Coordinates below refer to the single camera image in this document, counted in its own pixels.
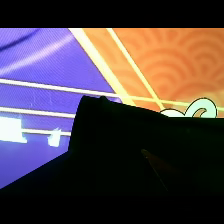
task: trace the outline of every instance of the screen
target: screen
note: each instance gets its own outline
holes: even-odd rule
[[[224,29],[0,29],[0,188],[68,150],[83,95],[223,117],[223,46]]]

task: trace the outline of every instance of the orange wave pattern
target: orange wave pattern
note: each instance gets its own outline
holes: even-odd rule
[[[151,97],[106,29],[84,29],[130,95]],[[224,107],[223,28],[115,28],[159,99]],[[137,106],[159,111],[153,103]],[[185,111],[185,107],[164,105]]]

